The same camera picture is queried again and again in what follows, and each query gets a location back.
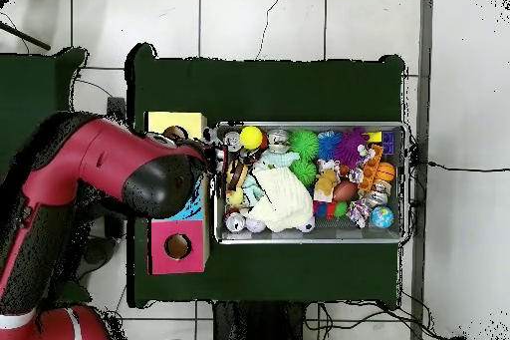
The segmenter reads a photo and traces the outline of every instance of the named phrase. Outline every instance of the purple fuzzy ball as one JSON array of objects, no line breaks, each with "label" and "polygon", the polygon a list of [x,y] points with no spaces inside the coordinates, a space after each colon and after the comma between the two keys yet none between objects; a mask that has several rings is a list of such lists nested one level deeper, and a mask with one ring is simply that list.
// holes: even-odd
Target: purple fuzzy ball
[{"label": "purple fuzzy ball", "polygon": [[358,147],[365,144],[363,133],[364,130],[361,128],[345,132],[340,144],[333,152],[334,159],[338,160],[343,166],[348,166],[352,170],[355,169],[356,163],[360,160]]}]

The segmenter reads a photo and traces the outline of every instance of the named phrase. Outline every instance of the purple block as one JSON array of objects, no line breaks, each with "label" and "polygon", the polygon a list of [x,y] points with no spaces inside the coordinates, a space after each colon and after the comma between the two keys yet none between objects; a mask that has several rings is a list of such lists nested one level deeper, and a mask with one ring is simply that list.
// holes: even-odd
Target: purple block
[{"label": "purple block", "polygon": [[393,155],[394,153],[393,143],[394,143],[393,132],[382,132],[382,153],[385,156]]}]

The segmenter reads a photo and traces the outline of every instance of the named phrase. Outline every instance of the white cloth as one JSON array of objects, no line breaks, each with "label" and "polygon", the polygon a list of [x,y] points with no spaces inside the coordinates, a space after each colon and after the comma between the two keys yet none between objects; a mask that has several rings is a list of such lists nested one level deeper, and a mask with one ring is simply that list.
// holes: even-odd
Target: white cloth
[{"label": "white cloth", "polygon": [[297,227],[312,218],[312,198],[288,168],[261,170],[253,175],[265,195],[249,212],[250,218],[264,221],[274,232]]}]

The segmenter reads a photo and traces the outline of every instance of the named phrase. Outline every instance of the pink box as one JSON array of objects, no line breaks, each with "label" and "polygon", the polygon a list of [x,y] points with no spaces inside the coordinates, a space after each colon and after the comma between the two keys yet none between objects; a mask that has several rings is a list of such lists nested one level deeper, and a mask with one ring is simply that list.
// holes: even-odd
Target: pink box
[{"label": "pink box", "polygon": [[[167,241],[181,235],[188,242],[187,254],[181,259],[170,257]],[[208,237],[203,220],[153,221],[150,235],[150,274],[203,272],[208,256]]]}]

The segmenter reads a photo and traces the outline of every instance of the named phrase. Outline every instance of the red ball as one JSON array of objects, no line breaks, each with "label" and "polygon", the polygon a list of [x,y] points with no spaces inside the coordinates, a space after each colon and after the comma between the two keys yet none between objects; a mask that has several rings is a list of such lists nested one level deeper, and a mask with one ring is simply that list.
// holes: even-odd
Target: red ball
[{"label": "red ball", "polygon": [[348,181],[346,178],[340,180],[340,183],[333,189],[333,199],[336,202],[346,201],[353,198],[358,191],[358,185]]}]

